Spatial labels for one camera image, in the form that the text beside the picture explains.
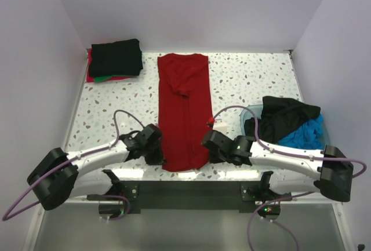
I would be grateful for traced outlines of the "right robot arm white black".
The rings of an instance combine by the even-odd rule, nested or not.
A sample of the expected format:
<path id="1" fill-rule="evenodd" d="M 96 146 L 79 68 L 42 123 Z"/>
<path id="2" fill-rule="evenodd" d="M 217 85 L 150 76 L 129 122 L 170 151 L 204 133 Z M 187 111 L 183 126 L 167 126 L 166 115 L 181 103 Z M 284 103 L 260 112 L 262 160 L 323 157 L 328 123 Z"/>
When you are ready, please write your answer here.
<path id="1" fill-rule="evenodd" d="M 270 167 L 261 174 L 259 183 L 247 189 L 255 200 L 265 202 L 295 192 L 318 192 L 333 201 L 350 201 L 354 166 L 336 147 L 301 150 L 251 136 L 232 140 L 216 130 L 207 132 L 201 144 L 209 151 L 211 163 Z"/>

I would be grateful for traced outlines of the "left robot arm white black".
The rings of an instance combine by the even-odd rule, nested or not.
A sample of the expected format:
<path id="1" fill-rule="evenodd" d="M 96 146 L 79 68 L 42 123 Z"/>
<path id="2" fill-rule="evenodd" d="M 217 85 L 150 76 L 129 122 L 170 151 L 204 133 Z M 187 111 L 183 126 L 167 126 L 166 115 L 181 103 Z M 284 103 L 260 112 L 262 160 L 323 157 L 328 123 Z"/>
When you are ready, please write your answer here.
<path id="1" fill-rule="evenodd" d="M 85 151 L 64 152 L 54 148 L 27 177 L 45 210 L 53 210 L 68 198 L 102 195 L 119 196 L 119 179 L 105 168 L 143 157 L 148 165 L 163 165 L 162 132 L 149 124 L 139 132 L 120 135 L 116 140 Z"/>

